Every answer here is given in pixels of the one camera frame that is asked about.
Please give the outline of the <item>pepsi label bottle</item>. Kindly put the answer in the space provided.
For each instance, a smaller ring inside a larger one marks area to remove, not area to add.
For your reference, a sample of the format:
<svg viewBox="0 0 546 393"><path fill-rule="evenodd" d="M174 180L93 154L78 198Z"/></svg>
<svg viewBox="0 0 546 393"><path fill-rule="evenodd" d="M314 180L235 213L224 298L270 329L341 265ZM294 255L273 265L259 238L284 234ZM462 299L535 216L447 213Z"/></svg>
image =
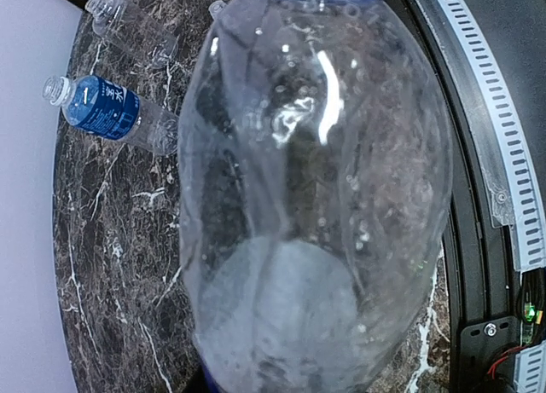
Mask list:
<svg viewBox="0 0 546 393"><path fill-rule="evenodd" d="M450 116L386 0L230 0L184 97L180 264L221 392L360 392L430 292Z"/></svg>

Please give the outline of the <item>blue label water bottle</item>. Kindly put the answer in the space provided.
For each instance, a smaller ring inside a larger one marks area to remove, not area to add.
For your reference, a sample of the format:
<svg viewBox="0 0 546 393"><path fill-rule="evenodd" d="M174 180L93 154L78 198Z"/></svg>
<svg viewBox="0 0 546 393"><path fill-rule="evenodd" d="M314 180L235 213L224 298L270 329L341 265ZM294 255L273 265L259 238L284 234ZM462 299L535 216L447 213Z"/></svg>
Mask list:
<svg viewBox="0 0 546 393"><path fill-rule="evenodd" d="M52 76L43 98L78 130L160 156L177 151L178 116L105 78Z"/></svg>

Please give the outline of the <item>clear plastic bottle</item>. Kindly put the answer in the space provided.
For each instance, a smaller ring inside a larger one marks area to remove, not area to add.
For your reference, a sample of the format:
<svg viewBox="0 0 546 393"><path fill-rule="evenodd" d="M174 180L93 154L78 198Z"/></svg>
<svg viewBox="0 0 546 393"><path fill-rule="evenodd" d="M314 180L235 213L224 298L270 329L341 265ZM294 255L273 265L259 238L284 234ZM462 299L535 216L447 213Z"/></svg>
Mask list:
<svg viewBox="0 0 546 393"><path fill-rule="evenodd" d="M161 69L174 59L177 38L131 0L88 0L94 33L145 66Z"/></svg>

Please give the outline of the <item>white pump bottle cap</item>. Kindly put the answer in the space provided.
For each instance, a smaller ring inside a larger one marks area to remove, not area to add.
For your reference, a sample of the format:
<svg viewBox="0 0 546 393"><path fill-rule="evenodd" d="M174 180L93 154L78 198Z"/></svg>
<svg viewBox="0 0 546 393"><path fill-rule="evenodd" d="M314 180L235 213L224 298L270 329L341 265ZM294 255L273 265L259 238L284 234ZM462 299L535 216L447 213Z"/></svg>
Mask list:
<svg viewBox="0 0 546 393"><path fill-rule="evenodd" d="M210 4L208 11L213 20L216 20L219 14L223 11L226 6L226 2L223 0L217 0Z"/></svg>

